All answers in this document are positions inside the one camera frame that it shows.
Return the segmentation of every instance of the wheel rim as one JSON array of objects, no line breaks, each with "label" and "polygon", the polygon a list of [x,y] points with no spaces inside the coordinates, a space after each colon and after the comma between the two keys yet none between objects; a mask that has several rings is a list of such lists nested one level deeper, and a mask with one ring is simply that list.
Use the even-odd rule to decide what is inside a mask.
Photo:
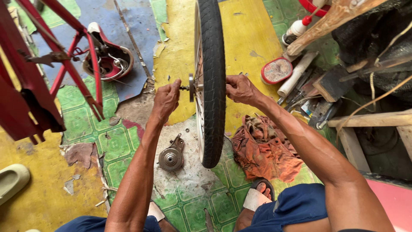
[{"label": "wheel rim", "polygon": [[204,154],[204,79],[203,79],[203,50],[200,25],[199,4],[196,1],[194,24],[194,93],[196,102],[196,123],[197,123],[197,142],[199,144],[200,161],[203,162]]}]

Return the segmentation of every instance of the blue shorts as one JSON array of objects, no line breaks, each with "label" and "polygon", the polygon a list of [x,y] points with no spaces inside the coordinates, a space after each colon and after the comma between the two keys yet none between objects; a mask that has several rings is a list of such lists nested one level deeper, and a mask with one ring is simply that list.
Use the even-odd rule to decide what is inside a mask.
[{"label": "blue shorts", "polygon": [[[255,212],[252,224],[243,232],[282,232],[285,225],[305,223],[326,218],[325,186],[300,184],[284,189],[277,201],[261,205]],[[56,232],[104,232],[106,218],[82,216],[61,227]],[[160,232],[154,216],[146,218],[145,232]]]}]

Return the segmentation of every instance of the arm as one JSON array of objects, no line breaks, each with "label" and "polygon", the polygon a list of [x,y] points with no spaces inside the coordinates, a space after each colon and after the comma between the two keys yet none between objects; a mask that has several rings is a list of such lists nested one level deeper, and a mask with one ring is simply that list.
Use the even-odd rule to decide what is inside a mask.
[{"label": "arm", "polygon": [[273,99],[246,76],[227,76],[227,96],[261,110],[282,130],[302,160],[325,184],[326,209],[332,231],[394,231],[378,198],[364,177],[325,138]]},{"label": "arm", "polygon": [[153,189],[157,141],[169,115],[179,105],[180,83],[177,79],[157,90],[145,134],[120,183],[105,231],[143,231]]}]

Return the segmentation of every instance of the orange rag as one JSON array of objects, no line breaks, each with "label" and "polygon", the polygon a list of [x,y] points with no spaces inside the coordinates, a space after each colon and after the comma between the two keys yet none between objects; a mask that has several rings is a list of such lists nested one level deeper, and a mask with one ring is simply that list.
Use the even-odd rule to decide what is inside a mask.
[{"label": "orange rag", "polygon": [[246,179],[264,177],[292,182],[303,161],[289,140],[268,117],[243,116],[242,126],[232,137],[233,159],[243,168]]}]

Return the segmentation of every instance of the slipper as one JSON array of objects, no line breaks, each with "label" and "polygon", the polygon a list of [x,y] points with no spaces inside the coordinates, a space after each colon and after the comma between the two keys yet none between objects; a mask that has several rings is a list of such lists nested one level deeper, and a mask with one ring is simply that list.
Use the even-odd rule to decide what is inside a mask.
[{"label": "slipper", "polygon": [[[258,185],[260,183],[265,183],[266,184],[266,188],[270,189],[270,197],[271,199],[267,198],[265,195],[263,195],[261,192],[259,192],[258,190],[256,190],[256,188],[258,187]],[[265,178],[258,178],[256,179],[253,184],[250,186],[248,194],[246,195],[245,201],[243,203],[243,207],[242,210],[244,208],[250,209],[253,212],[255,212],[259,206],[265,204],[265,203],[269,203],[269,202],[273,202],[275,201],[275,191],[273,189],[272,184]]]},{"label": "slipper", "polygon": [[170,225],[173,226],[173,228],[175,228],[175,230],[177,232],[179,232],[179,230],[172,224],[169,222],[169,220],[167,220],[166,216],[164,215],[163,211],[159,208],[159,206],[152,200],[150,199],[150,203],[149,203],[149,212],[147,213],[148,216],[154,216],[157,219],[157,222],[159,222],[160,220],[164,219],[165,221],[167,221]]},{"label": "slipper", "polygon": [[20,191],[29,179],[30,172],[22,164],[12,164],[0,170],[0,205]]}]

